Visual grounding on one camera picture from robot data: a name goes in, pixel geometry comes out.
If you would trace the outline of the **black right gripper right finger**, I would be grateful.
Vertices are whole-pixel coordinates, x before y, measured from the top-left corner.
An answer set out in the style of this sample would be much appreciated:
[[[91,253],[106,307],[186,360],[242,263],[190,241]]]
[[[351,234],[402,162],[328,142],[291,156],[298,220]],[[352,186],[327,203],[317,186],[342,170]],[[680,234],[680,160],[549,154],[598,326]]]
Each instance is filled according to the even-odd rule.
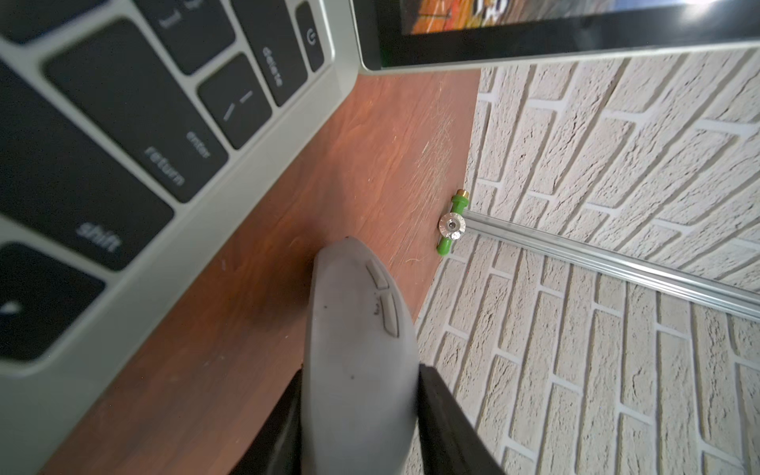
[[[425,474],[503,474],[441,374],[421,364],[418,422]]]

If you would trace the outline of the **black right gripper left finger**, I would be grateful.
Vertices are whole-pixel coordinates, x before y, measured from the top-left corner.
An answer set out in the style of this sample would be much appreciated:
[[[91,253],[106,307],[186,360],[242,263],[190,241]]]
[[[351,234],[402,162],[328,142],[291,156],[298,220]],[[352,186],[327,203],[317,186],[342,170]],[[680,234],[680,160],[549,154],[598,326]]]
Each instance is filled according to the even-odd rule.
[[[230,475],[301,473],[301,397],[299,369]]]

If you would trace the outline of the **grey wireless mouse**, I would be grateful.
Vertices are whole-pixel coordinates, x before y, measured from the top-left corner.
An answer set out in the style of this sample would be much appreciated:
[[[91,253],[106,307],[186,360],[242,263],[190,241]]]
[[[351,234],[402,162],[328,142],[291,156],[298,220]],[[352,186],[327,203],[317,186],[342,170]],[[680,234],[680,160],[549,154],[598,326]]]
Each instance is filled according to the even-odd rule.
[[[313,269],[301,399],[305,474],[400,474],[417,423],[419,350],[405,299],[347,237]]]

